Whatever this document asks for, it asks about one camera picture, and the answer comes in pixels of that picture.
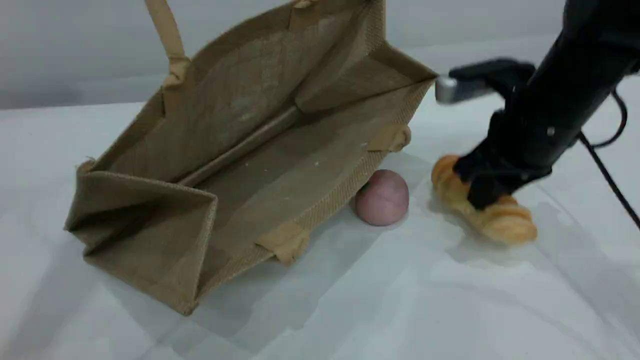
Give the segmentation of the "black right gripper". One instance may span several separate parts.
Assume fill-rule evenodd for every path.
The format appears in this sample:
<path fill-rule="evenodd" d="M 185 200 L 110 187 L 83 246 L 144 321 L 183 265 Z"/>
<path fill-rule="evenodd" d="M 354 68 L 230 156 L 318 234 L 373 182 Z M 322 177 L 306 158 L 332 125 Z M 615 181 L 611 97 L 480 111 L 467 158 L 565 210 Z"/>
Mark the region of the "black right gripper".
<path fill-rule="evenodd" d="M 463 183 L 470 183 L 467 200 L 478 211 L 498 203 L 507 190 L 518 190 L 553 173 L 550 166 L 537 166 L 524 160 L 518 120 L 505 109 L 495 111 L 487 135 L 471 152 L 459 157 L 453 172 Z"/>

